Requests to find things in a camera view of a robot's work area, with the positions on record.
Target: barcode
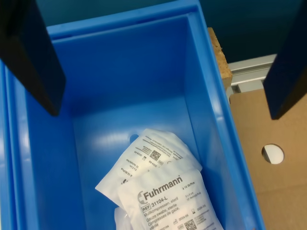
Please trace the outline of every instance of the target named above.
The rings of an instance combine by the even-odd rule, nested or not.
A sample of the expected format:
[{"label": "barcode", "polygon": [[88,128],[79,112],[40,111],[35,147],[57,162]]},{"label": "barcode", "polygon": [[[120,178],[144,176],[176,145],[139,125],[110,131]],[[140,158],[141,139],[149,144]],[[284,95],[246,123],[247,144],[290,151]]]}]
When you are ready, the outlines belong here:
[{"label": "barcode", "polygon": [[151,154],[150,154],[150,157],[153,158],[155,161],[157,161],[159,159],[159,157],[161,156],[160,153],[158,153],[157,151],[153,151]]},{"label": "barcode", "polygon": [[186,223],[184,223],[184,225],[186,226],[187,230],[195,230],[195,229],[197,229],[193,219],[187,221]]}]

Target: sterile gauze packet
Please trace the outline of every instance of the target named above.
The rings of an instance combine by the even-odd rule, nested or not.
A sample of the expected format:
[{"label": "sterile gauze packet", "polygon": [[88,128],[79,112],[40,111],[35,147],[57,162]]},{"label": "sterile gauze packet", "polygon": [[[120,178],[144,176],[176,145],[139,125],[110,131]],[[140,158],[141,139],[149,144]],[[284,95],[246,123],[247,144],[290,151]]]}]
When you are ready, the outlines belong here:
[{"label": "sterile gauze packet", "polygon": [[222,230],[201,173],[181,160],[118,189],[134,230]]},{"label": "sterile gauze packet", "polygon": [[117,193],[122,184],[151,169],[179,159],[190,161],[199,171],[202,169],[187,145],[174,133],[145,129],[122,153],[96,189],[123,208]]}]

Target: background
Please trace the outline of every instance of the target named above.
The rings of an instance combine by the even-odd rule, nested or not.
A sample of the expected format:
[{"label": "background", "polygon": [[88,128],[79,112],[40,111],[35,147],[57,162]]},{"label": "background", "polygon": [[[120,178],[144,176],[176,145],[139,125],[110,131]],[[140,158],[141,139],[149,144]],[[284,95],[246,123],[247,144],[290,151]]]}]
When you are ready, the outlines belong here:
[{"label": "background", "polygon": [[[68,23],[169,0],[37,0],[47,26]],[[275,54],[302,0],[201,0],[227,62]]]}]

